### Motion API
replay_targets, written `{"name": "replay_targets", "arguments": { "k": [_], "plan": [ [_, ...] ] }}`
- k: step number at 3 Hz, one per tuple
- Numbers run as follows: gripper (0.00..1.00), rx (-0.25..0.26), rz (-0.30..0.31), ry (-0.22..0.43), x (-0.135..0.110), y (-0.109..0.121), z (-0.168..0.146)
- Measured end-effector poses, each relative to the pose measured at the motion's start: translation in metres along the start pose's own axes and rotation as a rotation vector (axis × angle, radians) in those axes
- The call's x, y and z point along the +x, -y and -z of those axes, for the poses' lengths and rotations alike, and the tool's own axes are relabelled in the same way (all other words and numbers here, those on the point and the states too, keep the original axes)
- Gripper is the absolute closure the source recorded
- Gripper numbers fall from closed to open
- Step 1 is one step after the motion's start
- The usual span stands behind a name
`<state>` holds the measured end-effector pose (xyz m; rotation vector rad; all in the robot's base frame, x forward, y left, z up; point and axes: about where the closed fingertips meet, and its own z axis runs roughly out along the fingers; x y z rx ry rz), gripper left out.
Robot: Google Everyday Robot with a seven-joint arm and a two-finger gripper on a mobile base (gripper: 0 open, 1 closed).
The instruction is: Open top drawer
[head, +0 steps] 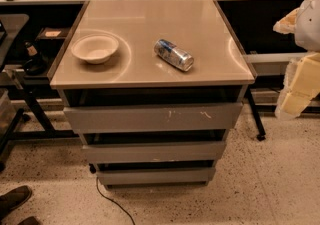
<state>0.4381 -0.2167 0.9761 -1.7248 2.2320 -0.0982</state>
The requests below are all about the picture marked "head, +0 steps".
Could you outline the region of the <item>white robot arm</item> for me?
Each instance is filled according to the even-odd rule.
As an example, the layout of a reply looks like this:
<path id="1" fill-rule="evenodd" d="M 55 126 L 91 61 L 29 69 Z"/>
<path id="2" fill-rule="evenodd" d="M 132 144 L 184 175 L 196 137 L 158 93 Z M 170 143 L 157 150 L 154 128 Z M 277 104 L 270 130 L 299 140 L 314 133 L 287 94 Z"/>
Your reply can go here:
<path id="1" fill-rule="evenodd" d="M 292 33 L 295 44 L 308 52 L 287 65 L 277 100 L 276 117 L 294 119 L 320 94 L 320 0 L 304 0 L 299 8 L 277 21 L 273 30 Z"/>

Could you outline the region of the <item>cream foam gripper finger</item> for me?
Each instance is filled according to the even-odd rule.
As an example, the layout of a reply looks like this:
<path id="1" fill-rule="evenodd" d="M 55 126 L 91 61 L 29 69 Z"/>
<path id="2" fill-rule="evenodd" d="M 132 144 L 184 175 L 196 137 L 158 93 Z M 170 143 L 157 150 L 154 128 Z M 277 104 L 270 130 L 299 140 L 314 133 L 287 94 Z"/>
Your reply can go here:
<path id="1" fill-rule="evenodd" d="M 320 94 L 320 53 L 310 52 L 287 65 L 275 116 L 280 120 L 297 118 Z"/>
<path id="2" fill-rule="evenodd" d="M 273 30 L 280 34 L 293 34 L 295 31 L 298 8 L 292 10 L 273 26 Z"/>

